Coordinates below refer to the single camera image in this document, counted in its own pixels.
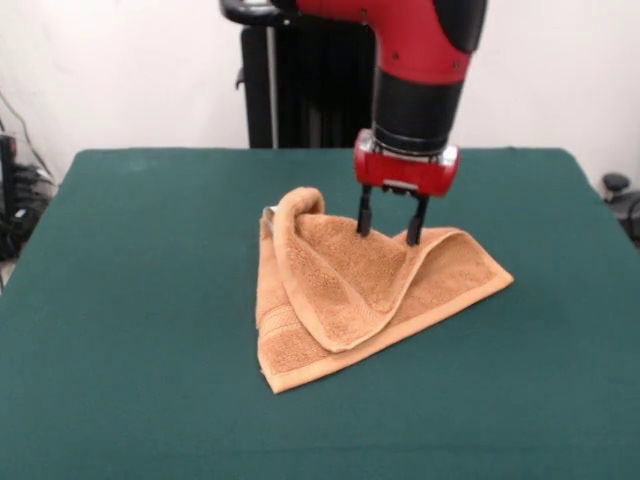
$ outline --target orange towel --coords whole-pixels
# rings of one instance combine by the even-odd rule
[[[467,233],[362,238],[298,188],[260,221],[258,360],[274,393],[329,375],[507,287],[513,277]]]

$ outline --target table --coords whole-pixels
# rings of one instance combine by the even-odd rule
[[[569,154],[463,162],[427,224],[516,283],[274,396],[258,218],[300,185],[355,215],[351,153],[81,153],[0,299],[0,478],[637,478],[636,252]],[[391,234],[415,205],[373,207]]]

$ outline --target black cable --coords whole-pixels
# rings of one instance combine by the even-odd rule
[[[44,160],[42,159],[38,151],[33,146],[33,143],[31,142],[31,137],[29,136],[29,129],[27,128],[27,122],[24,120],[24,118],[22,118],[22,115],[20,115],[16,111],[16,109],[13,108],[13,105],[9,103],[9,101],[7,100],[7,97],[5,97],[4,93],[2,93],[2,90],[0,90],[0,100],[2,100],[2,103],[5,104],[5,106],[7,107],[7,110],[9,110],[22,125],[22,131],[24,132],[24,139],[27,142],[27,146],[29,147],[29,150],[31,150],[31,153],[33,153],[33,156],[36,157],[36,160],[38,161],[40,166],[44,169],[44,171],[47,172],[49,177],[53,178],[53,174],[51,173],[51,170],[49,170],[49,167],[47,167],[47,164],[44,162]]]

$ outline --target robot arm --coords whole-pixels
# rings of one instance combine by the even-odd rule
[[[286,11],[368,24],[378,61],[373,125],[355,148],[363,185],[358,231],[371,228],[372,187],[410,193],[418,210],[407,241],[419,243],[430,196],[444,196],[459,152],[447,142],[487,0],[273,0]]]

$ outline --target metal pole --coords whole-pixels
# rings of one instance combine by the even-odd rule
[[[278,128],[278,66],[276,54],[276,30],[267,28],[267,57],[269,59],[269,97],[271,105],[271,145],[280,147]]]

